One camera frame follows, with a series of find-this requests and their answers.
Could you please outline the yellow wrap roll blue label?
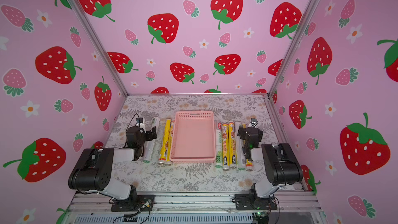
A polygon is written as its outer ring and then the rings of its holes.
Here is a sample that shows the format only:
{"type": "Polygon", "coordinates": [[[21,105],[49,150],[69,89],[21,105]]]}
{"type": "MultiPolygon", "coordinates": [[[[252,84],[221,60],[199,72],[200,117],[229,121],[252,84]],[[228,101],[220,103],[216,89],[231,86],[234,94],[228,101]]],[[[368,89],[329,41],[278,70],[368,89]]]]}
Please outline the yellow wrap roll blue label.
{"type": "Polygon", "coordinates": [[[228,123],[228,134],[229,134],[229,162],[230,168],[236,169],[237,168],[237,161],[236,161],[236,136],[235,136],[235,123],[230,121],[228,123]]]}

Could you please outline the clear white wrap roll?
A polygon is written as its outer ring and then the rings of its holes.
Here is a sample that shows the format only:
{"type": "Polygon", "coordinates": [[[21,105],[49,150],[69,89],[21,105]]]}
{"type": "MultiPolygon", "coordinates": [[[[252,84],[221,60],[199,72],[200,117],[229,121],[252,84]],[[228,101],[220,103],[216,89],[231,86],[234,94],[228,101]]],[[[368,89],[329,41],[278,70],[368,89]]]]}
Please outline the clear white wrap roll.
{"type": "Polygon", "coordinates": [[[238,170],[245,170],[246,169],[246,160],[243,153],[243,144],[241,135],[239,133],[239,129],[242,127],[241,122],[235,122],[235,136],[236,136],[236,162],[238,170]]]}

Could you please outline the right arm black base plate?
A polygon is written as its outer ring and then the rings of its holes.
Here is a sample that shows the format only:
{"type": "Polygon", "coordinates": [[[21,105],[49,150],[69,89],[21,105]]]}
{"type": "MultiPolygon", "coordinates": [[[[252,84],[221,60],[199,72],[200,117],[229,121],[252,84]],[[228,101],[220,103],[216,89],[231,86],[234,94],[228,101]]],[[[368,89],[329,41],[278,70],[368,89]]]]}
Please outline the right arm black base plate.
{"type": "Polygon", "coordinates": [[[259,198],[250,194],[235,194],[231,200],[238,211],[275,211],[278,210],[274,197],[259,198]]]}

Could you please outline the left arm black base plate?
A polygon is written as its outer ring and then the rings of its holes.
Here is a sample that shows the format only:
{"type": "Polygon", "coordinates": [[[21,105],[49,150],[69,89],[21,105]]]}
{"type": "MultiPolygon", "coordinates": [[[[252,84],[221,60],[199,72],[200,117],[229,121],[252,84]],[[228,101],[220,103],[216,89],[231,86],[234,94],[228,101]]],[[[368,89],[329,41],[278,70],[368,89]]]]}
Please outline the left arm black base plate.
{"type": "Polygon", "coordinates": [[[127,200],[110,199],[112,212],[150,212],[155,202],[155,195],[137,195],[127,200]]]}

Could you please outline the yellow wrap roll red label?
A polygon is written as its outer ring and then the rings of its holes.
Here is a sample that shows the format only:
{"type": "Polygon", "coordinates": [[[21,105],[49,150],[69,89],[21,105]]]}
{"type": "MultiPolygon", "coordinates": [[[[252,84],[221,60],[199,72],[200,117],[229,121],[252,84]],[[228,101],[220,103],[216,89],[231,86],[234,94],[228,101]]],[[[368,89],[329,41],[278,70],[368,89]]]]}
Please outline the yellow wrap roll red label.
{"type": "Polygon", "coordinates": [[[221,126],[222,134],[222,168],[224,171],[230,170],[229,164],[229,141],[228,141],[228,124],[226,122],[222,123],[221,126]]]}

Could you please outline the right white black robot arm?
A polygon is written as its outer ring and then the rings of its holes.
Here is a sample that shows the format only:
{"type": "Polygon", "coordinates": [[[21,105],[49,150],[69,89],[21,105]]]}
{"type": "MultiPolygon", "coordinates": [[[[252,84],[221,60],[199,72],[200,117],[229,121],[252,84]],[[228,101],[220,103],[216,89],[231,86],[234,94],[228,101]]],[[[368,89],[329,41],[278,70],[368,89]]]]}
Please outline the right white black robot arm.
{"type": "Polygon", "coordinates": [[[244,160],[264,163],[266,176],[254,184],[249,193],[253,200],[270,198],[280,187],[303,179],[303,171],[291,146],[287,143],[260,144],[262,136],[263,131],[256,127],[238,130],[238,137],[243,141],[244,160]]]}

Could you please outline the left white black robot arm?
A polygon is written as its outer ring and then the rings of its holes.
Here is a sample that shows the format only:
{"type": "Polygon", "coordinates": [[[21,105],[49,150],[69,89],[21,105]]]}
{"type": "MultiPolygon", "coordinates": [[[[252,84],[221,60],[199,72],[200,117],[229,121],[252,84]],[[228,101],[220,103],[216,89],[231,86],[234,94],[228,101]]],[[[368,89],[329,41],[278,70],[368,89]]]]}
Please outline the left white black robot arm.
{"type": "Polygon", "coordinates": [[[112,168],[115,163],[138,161],[144,155],[145,143],[157,138],[157,130],[129,127],[124,147],[85,149],[69,176],[69,188],[84,195],[99,193],[115,201],[137,203],[136,188],[115,179],[112,168]]]}

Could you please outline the white green grape wrap roll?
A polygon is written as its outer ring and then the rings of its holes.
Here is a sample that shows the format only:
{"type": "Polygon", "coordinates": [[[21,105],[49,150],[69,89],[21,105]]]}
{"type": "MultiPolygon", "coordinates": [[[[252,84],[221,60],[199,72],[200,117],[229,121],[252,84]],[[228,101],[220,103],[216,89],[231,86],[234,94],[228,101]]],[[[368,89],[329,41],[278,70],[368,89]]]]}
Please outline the white green grape wrap roll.
{"type": "Polygon", "coordinates": [[[220,120],[215,120],[215,136],[216,136],[216,159],[215,167],[221,168],[223,166],[222,162],[222,130],[221,130],[220,120]]]}

